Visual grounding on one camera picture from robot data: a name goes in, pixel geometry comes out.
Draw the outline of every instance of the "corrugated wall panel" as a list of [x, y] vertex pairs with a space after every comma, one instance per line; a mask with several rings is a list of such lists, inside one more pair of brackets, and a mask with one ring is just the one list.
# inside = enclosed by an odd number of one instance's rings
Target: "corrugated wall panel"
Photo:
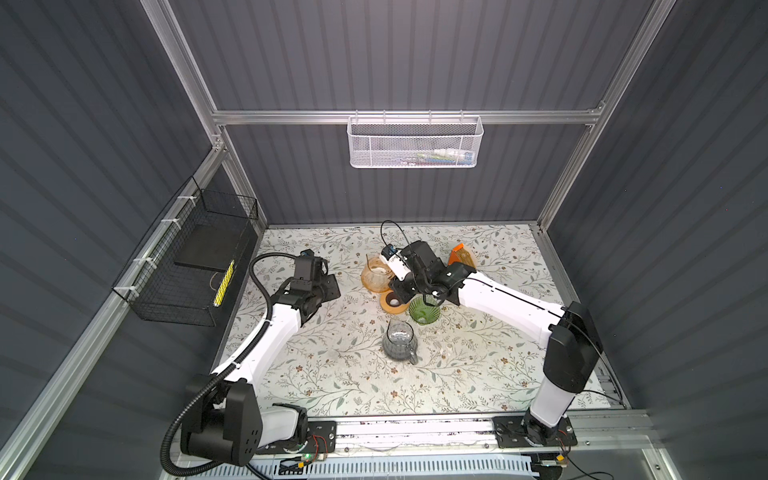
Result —
[[678, 1], [550, 229], [686, 478], [764, 476], [768, 8]]
[[[2, 444], [210, 143], [138, 1], [0, 2], [0, 71]], [[218, 340], [127, 319], [27, 478], [154, 478]]]
[[343, 126], [227, 129], [271, 224], [535, 220], [584, 131], [489, 125], [477, 167], [371, 170]]
[[650, 0], [171, 2], [222, 110], [597, 106]]

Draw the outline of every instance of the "white mesh basket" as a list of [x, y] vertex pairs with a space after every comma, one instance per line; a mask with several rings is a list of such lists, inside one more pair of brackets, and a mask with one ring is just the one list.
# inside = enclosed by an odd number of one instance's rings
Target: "white mesh basket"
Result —
[[354, 168], [470, 168], [482, 122], [464, 115], [352, 116], [346, 125]]

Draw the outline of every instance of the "roll of masking tape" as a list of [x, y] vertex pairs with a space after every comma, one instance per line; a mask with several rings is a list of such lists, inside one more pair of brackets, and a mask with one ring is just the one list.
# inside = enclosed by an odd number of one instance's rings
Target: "roll of masking tape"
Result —
[[408, 303], [402, 303], [395, 295], [395, 292], [388, 290], [379, 296], [379, 303], [385, 312], [392, 315], [398, 315], [408, 309]]

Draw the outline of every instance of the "black wire basket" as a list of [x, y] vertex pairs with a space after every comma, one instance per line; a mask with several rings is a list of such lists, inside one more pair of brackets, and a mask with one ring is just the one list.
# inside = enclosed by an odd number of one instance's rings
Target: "black wire basket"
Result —
[[[255, 198], [198, 188], [174, 219], [160, 220], [167, 229], [148, 255], [137, 258], [154, 226], [149, 229], [118, 277], [139, 262], [135, 280], [130, 286], [116, 283], [113, 290], [143, 320], [201, 326], [227, 322], [256, 247], [257, 212]], [[216, 250], [227, 259], [223, 269], [182, 260], [189, 257], [187, 242], [197, 242], [201, 233], [227, 240]], [[197, 255], [206, 253], [205, 248], [196, 250]]]

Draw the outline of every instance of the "floral pattern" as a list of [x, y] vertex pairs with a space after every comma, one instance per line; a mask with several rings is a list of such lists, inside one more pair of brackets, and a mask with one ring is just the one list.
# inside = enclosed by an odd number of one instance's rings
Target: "floral pattern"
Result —
[[[409, 240], [426, 240], [447, 262], [464, 243], [478, 269], [530, 296], [561, 303], [535, 239], [526, 225], [403, 227]], [[394, 227], [388, 241], [405, 245]], [[311, 248], [329, 261], [342, 296], [324, 304], [278, 355], [259, 389], [260, 401], [305, 406], [312, 416], [400, 415], [433, 412], [525, 410], [543, 376], [543, 350], [517, 329], [477, 310], [444, 304], [427, 326], [398, 315], [419, 340], [416, 365], [389, 359], [381, 339], [389, 321], [379, 295], [360, 283], [366, 254], [381, 250], [378, 227], [267, 230], [260, 252], [299, 253]], [[256, 275], [274, 291], [290, 274], [289, 261], [268, 258]], [[253, 283], [245, 289], [225, 356], [263, 315], [264, 301]], [[592, 374], [588, 389], [601, 391]], [[572, 408], [607, 408], [602, 397], [584, 392]]]

